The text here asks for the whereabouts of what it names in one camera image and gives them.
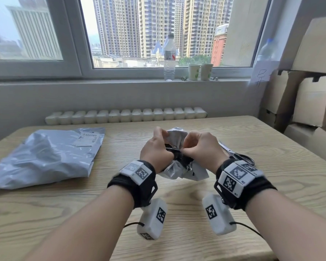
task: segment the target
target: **hand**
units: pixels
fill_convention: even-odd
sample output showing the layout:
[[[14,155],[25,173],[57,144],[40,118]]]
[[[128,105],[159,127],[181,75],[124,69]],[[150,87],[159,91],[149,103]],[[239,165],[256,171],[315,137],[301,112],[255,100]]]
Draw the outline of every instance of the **hand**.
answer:
[[[164,139],[169,133],[160,127],[153,131],[153,137],[147,141],[140,153],[140,160],[145,160],[155,168],[156,173],[160,173],[174,159],[174,154],[165,149]]]
[[[214,174],[216,174],[222,163],[228,159],[216,137],[209,132],[189,132],[183,142],[181,152],[193,158],[202,167]]]

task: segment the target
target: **black wristband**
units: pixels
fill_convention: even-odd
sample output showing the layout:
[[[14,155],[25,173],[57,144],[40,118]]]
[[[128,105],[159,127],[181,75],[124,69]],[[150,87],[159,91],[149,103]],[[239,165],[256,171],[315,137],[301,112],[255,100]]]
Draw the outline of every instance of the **black wristband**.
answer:
[[[257,177],[252,182],[250,182],[243,190],[239,198],[235,197],[229,190],[223,188],[223,186],[217,185],[218,179],[226,167],[232,164],[235,159],[227,159],[216,171],[216,183],[214,185],[217,192],[221,195],[225,204],[230,208],[245,211],[248,202],[258,193],[266,189],[277,189],[267,180],[265,177]]]
[[[140,186],[136,184],[130,177],[121,174],[115,176],[107,185],[107,187],[110,187],[112,185],[118,185],[127,189],[133,196],[134,208],[148,206],[150,204],[152,196],[157,191],[157,184],[155,182],[155,168],[149,162],[143,160],[138,161],[142,162],[146,167],[148,167],[152,171],[152,173],[142,182]]]

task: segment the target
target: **window frame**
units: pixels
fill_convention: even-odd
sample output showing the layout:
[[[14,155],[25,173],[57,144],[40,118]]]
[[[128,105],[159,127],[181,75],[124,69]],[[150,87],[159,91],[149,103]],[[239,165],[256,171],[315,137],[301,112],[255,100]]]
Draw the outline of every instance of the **window frame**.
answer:
[[[163,78],[163,68],[107,68],[94,69],[90,45],[87,38],[87,29],[83,20],[80,0],[64,0],[70,19],[70,27],[78,54],[78,60],[83,78],[102,79],[157,79]],[[286,0],[268,0],[260,34],[253,54],[251,67],[215,67],[213,75],[219,78],[249,78],[252,75],[253,63],[256,60],[259,47],[262,47],[268,38],[274,36],[278,19],[281,15],[283,4]],[[176,68],[175,78],[186,76],[188,68]]]
[[[82,75],[64,0],[46,0],[62,61],[0,59],[1,79],[65,78]]]

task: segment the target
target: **window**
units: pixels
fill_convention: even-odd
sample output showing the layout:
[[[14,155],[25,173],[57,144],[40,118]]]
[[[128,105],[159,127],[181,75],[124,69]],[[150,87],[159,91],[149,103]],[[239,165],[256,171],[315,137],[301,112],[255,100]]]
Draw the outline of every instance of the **window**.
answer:
[[[273,37],[275,24],[266,22],[281,15],[277,3],[0,0],[0,79],[163,77],[169,32],[177,46],[177,77],[189,63],[204,62],[218,77],[248,77],[258,47]]]

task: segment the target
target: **wooden table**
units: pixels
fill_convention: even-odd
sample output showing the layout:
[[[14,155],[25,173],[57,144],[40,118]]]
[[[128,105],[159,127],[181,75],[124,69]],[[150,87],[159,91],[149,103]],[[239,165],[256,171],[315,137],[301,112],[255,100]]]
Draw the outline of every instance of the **wooden table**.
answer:
[[[106,188],[111,176],[137,159],[155,126],[179,126],[190,131],[209,131],[231,149],[251,156],[259,169],[280,190],[295,201],[326,217],[326,162],[249,116],[196,120],[155,121],[83,125],[106,127],[106,134],[87,179],[0,191],[0,260],[20,260],[52,229],[90,202]],[[7,156],[37,129],[70,129],[80,126],[22,128],[0,141],[0,159]],[[266,242],[252,231],[238,226],[230,234],[213,234],[202,208],[202,198],[216,191],[215,177],[195,182],[157,177],[155,197],[168,204],[161,238],[145,241],[136,227],[123,230],[112,260],[272,260]],[[135,209],[128,222],[138,221]],[[241,210],[232,211],[236,221],[251,225]]]

